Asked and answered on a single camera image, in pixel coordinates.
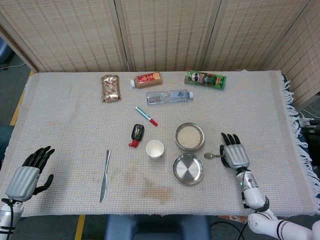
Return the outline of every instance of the spoon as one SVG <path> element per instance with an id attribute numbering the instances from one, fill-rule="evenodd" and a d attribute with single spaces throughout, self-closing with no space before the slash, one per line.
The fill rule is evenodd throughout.
<path id="1" fill-rule="evenodd" d="M 223 157 L 223 155 L 214 155 L 211 152 L 207 152 L 207 153 L 204 154 L 204 157 L 206 159 L 214 159 L 214 158 L 221 158 L 221 157 Z"/>

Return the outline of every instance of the red marker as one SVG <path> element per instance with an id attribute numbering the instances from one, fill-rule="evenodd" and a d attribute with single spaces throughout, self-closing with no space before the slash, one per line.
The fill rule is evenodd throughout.
<path id="1" fill-rule="evenodd" d="M 150 116 L 148 116 L 140 107 L 136 106 L 135 110 L 137 110 L 142 116 L 148 119 L 150 123 L 152 123 L 155 126 L 158 126 L 158 123 L 155 120 L 153 120 Z"/>

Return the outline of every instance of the water bottle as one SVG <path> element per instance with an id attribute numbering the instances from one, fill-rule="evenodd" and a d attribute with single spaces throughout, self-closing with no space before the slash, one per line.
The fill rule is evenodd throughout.
<path id="1" fill-rule="evenodd" d="M 146 103 L 148 105 L 181 103 L 194 98 L 192 91 L 187 89 L 169 91 L 151 91 L 146 93 Z"/>

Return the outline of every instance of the stainless steel bowl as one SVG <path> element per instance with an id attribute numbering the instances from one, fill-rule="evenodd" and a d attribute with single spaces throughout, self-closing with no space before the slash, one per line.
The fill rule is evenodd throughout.
<path id="1" fill-rule="evenodd" d="M 174 178 L 181 184 L 194 185 L 204 176 L 204 165 L 200 158 L 192 153 L 178 156 L 172 165 Z"/>
<path id="2" fill-rule="evenodd" d="M 198 130 L 199 134 L 200 134 L 200 142 L 198 143 L 198 145 L 196 147 L 193 147 L 193 148 L 187 148 L 187 147 L 184 147 L 179 141 L 178 141 L 178 134 L 179 132 L 181 131 L 181 129 L 185 128 L 185 127 L 194 127 L 195 129 Z M 186 151 L 195 151 L 195 150 L 198 150 L 199 148 L 202 147 L 202 145 L 204 144 L 205 142 L 205 134 L 204 132 L 202 131 L 202 129 L 192 123 L 192 122 L 185 122 L 183 124 L 181 124 L 180 126 L 178 126 L 178 128 L 176 129 L 175 131 L 175 141 L 176 141 L 176 144 L 178 144 L 178 146 L 180 148 L 182 148 L 183 150 L 186 150 Z"/>

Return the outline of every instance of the silver knife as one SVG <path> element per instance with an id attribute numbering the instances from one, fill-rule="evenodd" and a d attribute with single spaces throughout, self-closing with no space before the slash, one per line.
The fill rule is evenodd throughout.
<path id="1" fill-rule="evenodd" d="M 102 203 L 105 200 L 106 196 L 106 188 L 107 188 L 107 170 L 108 170 L 108 164 L 110 159 L 110 150 L 106 151 L 106 161 L 105 161 L 105 169 L 104 169 L 104 175 L 101 185 L 101 193 L 100 193 L 100 203 Z"/>

